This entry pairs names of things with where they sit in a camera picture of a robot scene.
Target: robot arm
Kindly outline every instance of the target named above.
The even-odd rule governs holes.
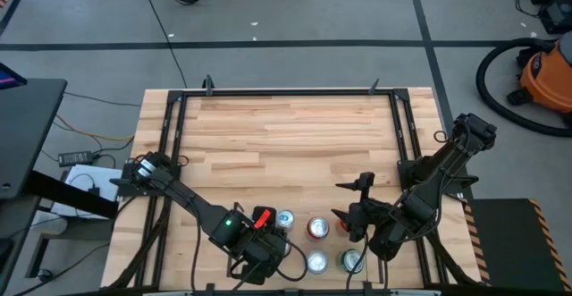
[[[276,211],[265,208],[253,223],[238,210],[211,205],[173,174],[168,156],[149,152],[134,165],[131,181],[138,188],[160,190],[197,218],[208,240],[216,247],[233,259],[246,262],[242,274],[235,278],[262,284],[265,277],[272,276],[282,262],[286,247],[286,233],[268,220]]]
[[[374,174],[362,173],[353,183],[336,184],[360,190],[360,201],[350,204],[348,212],[333,213],[348,227],[351,241],[363,239],[367,226],[374,225],[374,235],[367,243],[369,249],[379,258],[392,260],[403,242],[422,238],[437,227],[442,194],[450,185],[466,187],[478,181],[474,176],[458,173],[476,153],[492,148],[495,132],[496,127],[476,115],[461,114],[451,137],[433,156],[398,163],[404,191],[397,202],[389,204],[369,198]]]

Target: wooden table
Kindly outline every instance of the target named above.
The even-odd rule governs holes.
[[[433,133],[441,130],[439,113],[430,88],[411,88],[410,103],[424,155],[431,155],[441,144]],[[168,90],[148,90],[139,116],[131,156],[158,148]],[[403,106],[401,123],[407,130]],[[177,109],[171,125],[176,124]],[[409,158],[413,158],[405,131]],[[166,152],[171,152],[170,134]],[[181,155],[190,163],[183,167],[181,181],[212,204],[232,208],[238,201],[249,214],[256,205],[287,208],[296,223],[289,238],[306,253],[323,249],[330,266],[323,275],[308,274],[298,283],[274,275],[254,289],[343,289],[347,274],[334,265],[336,255],[347,248],[362,250],[363,242],[352,243],[347,235],[334,230],[331,208],[347,209],[358,201],[359,193],[336,188],[336,182],[352,182],[359,173],[375,172],[371,197],[393,202],[400,195],[396,163],[399,151],[387,97],[193,97],[189,99]],[[114,281],[127,266],[141,242],[147,199],[137,198],[116,221],[102,285]],[[161,209],[157,205],[156,216]],[[463,209],[456,200],[443,199],[439,226],[442,243],[465,272],[479,279],[479,270],[469,238]],[[323,216],[332,230],[323,241],[305,238],[307,220]],[[195,219],[174,205],[169,221],[161,290],[188,290],[190,268],[197,239]],[[202,235],[196,281],[199,289],[215,283],[217,290],[230,290],[238,281],[226,277],[227,256]],[[433,251],[425,243],[432,279],[438,282]],[[151,282],[155,250],[147,258],[145,283]],[[302,259],[296,250],[282,261],[281,270],[297,276]],[[383,288],[377,257],[368,251],[366,268],[352,279],[352,288],[363,288],[364,281]],[[422,287],[414,242],[405,243],[389,263],[390,288]]]

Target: black clamp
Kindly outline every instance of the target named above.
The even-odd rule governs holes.
[[[299,290],[284,290],[284,296],[298,296]]]
[[[377,88],[378,83],[379,83],[379,78],[374,81],[374,84],[372,85],[372,87],[370,87],[369,90],[367,91],[368,95],[370,95],[370,96],[375,95],[375,89]]]
[[[205,296],[214,296],[215,295],[215,284],[208,283],[205,288]]]
[[[373,296],[374,287],[370,282],[364,282],[364,296]]]
[[[203,80],[202,88],[206,89],[206,95],[208,97],[211,97],[213,95],[213,89],[215,88],[215,83],[213,82],[211,75],[207,74],[207,76]]]

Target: silver can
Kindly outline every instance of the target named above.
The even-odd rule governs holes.
[[[276,215],[276,225],[285,231],[290,231],[294,226],[294,213],[290,210],[282,210]]]
[[[328,257],[321,250],[314,250],[307,255],[307,271],[321,275],[328,268]]]
[[[328,221],[322,217],[313,217],[307,222],[307,234],[312,241],[319,241],[325,238],[330,231]]]
[[[338,256],[338,266],[340,266],[341,270],[345,271],[346,273],[350,273],[351,269],[358,263],[359,259],[361,258],[361,252],[355,249],[347,249],[340,253]],[[364,269],[364,259],[357,265],[354,274],[357,274]]]

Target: concrete floor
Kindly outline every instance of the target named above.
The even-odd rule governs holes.
[[[217,87],[351,87],[369,86],[380,78],[380,86],[444,88],[446,96],[437,94],[444,116],[473,112],[499,128],[495,148],[468,166],[470,173],[481,178],[473,187],[474,195],[537,199],[564,265],[572,268],[572,249],[567,248],[572,245],[572,226],[568,224],[572,211],[567,207],[572,205],[572,173],[567,167],[572,142],[523,130],[490,111],[475,89],[476,67],[490,48],[485,43],[463,42],[531,34],[548,38],[538,20],[515,10],[514,0],[420,0],[420,4],[413,0],[201,0],[191,7],[173,0],[153,2],[166,32],[173,34],[171,41],[188,42],[175,54],[190,87],[199,87],[209,73]],[[528,0],[522,2],[524,8],[533,9]],[[417,21],[423,18],[420,14],[426,20],[421,24]],[[269,40],[334,39],[349,40],[350,47],[325,47],[327,42],[254,47]],[[363,42],[380,39],[413,42],[396,47],[369,47]],[[430,44],[426,43],[429,39],[460,41],[458,47],[424,47]],[[214,43],[219,41],[250,42],[228,48]],[[146,49],[162,42],[163,33],[147,0],[21,0],[0,35],[0,61],[25,77],[66,79],[70,92],[139,103],[144,89],[182,87],[169,50]],[[211,43],[201,46],[193,42]],[[78,44],[112,43],[137,43],[140,47],[125,50],[100,45],[106,50],[77,50],[85,49]],[[25,51],[30,44],[47,47]],[[214,45],[217,48],[205,48]],[[65,47],[72,50],[53,50]],[[431,59],[433,51],[436,60]],[[501,57],[487,75],[492,92],[499,97],[514,87],[517,68],[513,58]],[[544,123],[554,120],[551,114],[530,107],[523,113]],[[139,111],[65,97],[59,114],[79,129],[125,136],[135,131]],[[56,155],[96,147],[90,138],[53,128],[44,150]],[[129,150],[112,154],[120,162]],[[102,160],[101,165],[108,164]],[[62,171],[45,156],[40,156],[36,169],[54,177]],[[34,239],[31,234],[6,294],[36,283],[22,278]],[[53,243],[43,267],[62,269],[98,243],[104,241]],[[68,250],[73,253],[64,256]],[[31,295],[95,290],[104,254],[104,250],[98,251],[97,256]]]

